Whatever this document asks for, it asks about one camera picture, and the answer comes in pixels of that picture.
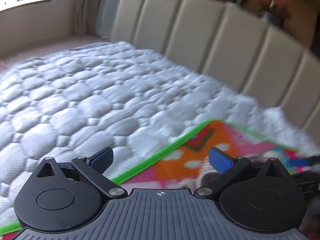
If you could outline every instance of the metal screw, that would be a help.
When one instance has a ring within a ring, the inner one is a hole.
[[[109,190],[109,194],[112,196],[120,196],[124,193],[124,190],[122,188],[112,188],[111,190]]]
[[[201,188],[197,189],[197,193],[202,196],[208,196],[212,193],[212,189],[207,188],[207,187],[201,187]]]

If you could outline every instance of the quilted mattress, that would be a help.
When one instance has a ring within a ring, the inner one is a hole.
[[[210,118],[319,152],[281,109],[125,42],[21,62],[1,76],[0,94],[0,226],[16,221],[15,197],[46,156],[68,162],[111,146],[112,178]]]

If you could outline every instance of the curtain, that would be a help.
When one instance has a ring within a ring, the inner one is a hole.
[[[77,0],[75,13],[75,34],[95,34],[96,19],[101,0]]]
[[[110,36],[119,2],[120,0],[101,0],[96,21],[96,34],[99,37]]]

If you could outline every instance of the padded panel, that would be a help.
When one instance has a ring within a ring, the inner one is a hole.
[[[316,106],[320,96],[319,78],[319,59],[308,51],[303,55],[301,65],[281,104],[287,118],[294,125],[302,126]]]
[[[222,3],[214,0],[183,0],[166,55],[198,71],[217,31],[224,8]]]
[[[315,143],[320,144],[320,103],[318,103],[316,109],[306,122],[304,129],[311,135]]]
[[[181,0],[145,0],[133,44],[164,53]]]
[[[203,73],[240,90],[262,43],[267,23],[228,6]]]
[[[120,0],[111,33],[111,42],[132,43],[134,31],[145,0]]]
[[[263,106],[277,106],[299,65],[302,50],[302,45],[270,26],[243,92],[256,97]]]

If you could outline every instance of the ribbed plastic surface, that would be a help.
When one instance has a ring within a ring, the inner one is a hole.
[[[214,202],[198,199],[186,189],[135,189],[125,199],[111,200],[102,214],[83,228],[60,234],[25,229],[16,239],[307,240],[296,229],[264,235],[237,227],[220,214]]]

